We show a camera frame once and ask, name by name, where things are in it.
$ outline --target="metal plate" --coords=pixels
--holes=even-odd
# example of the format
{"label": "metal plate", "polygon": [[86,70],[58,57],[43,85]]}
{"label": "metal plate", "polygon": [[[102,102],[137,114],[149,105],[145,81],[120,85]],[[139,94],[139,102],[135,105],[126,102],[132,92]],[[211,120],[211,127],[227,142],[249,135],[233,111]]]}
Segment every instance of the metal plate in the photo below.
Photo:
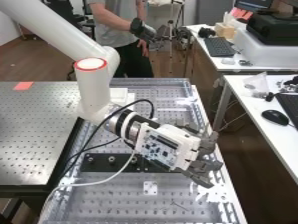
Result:
{"label": "metal plate", "polygon": [[[123,79],[114,80],[114,87],[130,88],[136,99],[151,99],[156,106],[156,117],[161,124],[175,124],[176,119],[196,122],[204,128],[200,108],[193,97],[192,87],[185,79]],[[151,106],[140,103],[135,109],[149,116]],[[95,127],[86,124],[80,141],[74,148],[76,153]],[[90,146],[114,140],[116,136],[100,130]],[[132,149],[119,140],[90,153],[132,153]],[[84,156],[68,173],[63,183],[95,182],[104,180],[111,173],[80,172]],[[212,173],[212,181],[223,183],[221,172]],[[144,195],[144,182],[157,182],[157,195]],[[232,203],[208,202],[192,190],[191,179],[179,173],[123,173],[103,185],[62,189],[56,193],[47,211],[47,224],[63,223],[237,223]]]}
{"label": "metal plate", "polygon": [[0,185],[46,185],[78,117],[76,83],[0,83]]}

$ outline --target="keyboard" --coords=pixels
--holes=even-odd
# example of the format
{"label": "keyboard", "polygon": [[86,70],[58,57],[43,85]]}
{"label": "keyboard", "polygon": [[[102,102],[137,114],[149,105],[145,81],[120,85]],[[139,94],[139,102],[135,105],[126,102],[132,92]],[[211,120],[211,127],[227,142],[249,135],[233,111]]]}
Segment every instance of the keyboard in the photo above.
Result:
{"label": "keyboard", "polygon": [[277,94],[277,100],[298,130],[298,95]]}
{"label": "keyboard", "polygon": [[233,57],[236,54],[231,43],[224,37],[204,39],[212,57]]}

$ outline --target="black cable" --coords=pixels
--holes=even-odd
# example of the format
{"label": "black cable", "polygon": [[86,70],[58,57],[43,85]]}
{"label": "black cable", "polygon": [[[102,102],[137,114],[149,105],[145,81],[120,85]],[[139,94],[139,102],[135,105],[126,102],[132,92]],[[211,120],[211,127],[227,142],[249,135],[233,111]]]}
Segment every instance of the black cable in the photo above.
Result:
{"label": "black cable", "polygon": [[100,148],[100,147],[104,147],[104,146],[107,146],[107,145],[110,145],[110,144],[112,144],[112,143],[115,143],[118,140],[119,140],[120,138],[116,138],[114,141],[111,141],[111,142],[107,142],[106,144],[102,144],[102,145],[98,145],[98,146],[94,146],[94,147],[91,147],[91,148],[88,148],[88,149],[84,149],[83,151],[80,151],[79,153],[76,153],[76,154],[74,154],[70,158],[68,158],[68,160],[67,160],[67,164],[70,163],[70,161],[78,156],[78,155],[80,155],[82,153],[84,153],[84,152],[87,152],[87,151],[90,151],[90,150],[92,150],[92,149],[96,149],[96,148]]}
{"label": "black cable", "polygon": [[[86,142],[86,144],[84,144],[84,146],[83,146],[83,149],[80,150],[79,153],[76,153],[78,158],[75,159],[74,163],[72,163],[71,166],[67,168],[67,170],[63,172],[63,174],[60,175],[60,178],[59,178],[59,179],[62,179],[62,178],[66,176],[66,174],[68,173],[68,171],[72,169],[72,167],[75,166],[75,164],[76,164],[76,162],[78,162],[78,160],[79,160],[79,158],[80,158],[80,156],[82,156],[82,154],[83,154],[84,152],[87,152],[87,151],[90,151],[91,149],[94,149],[94,148],[90,148],[90,149],[86,149],[86,148],[87,148],[87,146],[88,146],[88,144],[90,144],[92,138],[95,137],[95,135],[96,135],[99,129],[102,128],[102,126],[110,121],[110,119],[111,119],[118,113],[120,113],[120,112],[124,111],[127,108],[130,108],[131,106],[134,106],[135,104],[141,103],[141,102],[147,102],[147,103],[151,104],[151,106],[152,106],[152,111],[151,111],[151,116],[149,116],[149,118],[152,119],[152,118],[155,117],[155,105],[153,105],[152,101],[151,101],[151,100],[147,100],[147,99],[140,99],[140,100],[132,102],[131,104],[128,104],[127,106],[122,107],[119,110],[116,110],[116,111],[115,111],[115,112],[114,112],[114,113],[112,113],[112,114],[103,120],[103,122],[100,123],[100,125],[96,127],[96,129],[95,129],[95,131],[94,131],[91,137],[88,138],[88,140],[87,140],[87,142]],[[106,145],[114,143],[115,141],[116,141],[116,139],[115,139],[114,141],[106,143],[104,145],[100,145],[99,147],[103,147],[103,146],[106,146]]]}

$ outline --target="hand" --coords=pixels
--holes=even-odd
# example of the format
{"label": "hand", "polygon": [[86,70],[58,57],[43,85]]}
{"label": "hand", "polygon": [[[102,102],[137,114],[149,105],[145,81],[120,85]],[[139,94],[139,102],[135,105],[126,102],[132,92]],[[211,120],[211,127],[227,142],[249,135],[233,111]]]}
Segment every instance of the hand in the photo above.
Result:
{"label": "hand", "polygon": [[143,47],[143,56],[149,57],[149,50],[148,50],[148,47],[147,47],[147,41],[145,40],[140,39],[137,47]]}

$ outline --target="sticker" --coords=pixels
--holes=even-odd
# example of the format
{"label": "sticker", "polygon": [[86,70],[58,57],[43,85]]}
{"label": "sticker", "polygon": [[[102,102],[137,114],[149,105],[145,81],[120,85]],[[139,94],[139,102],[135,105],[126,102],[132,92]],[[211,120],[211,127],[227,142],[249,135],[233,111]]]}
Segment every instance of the sticker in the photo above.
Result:
{"label": "sticker", "polygon": [[18,85],[15,86],[14,90],[16,91],[24,91],[31,88],[35,82],[19,82]]}

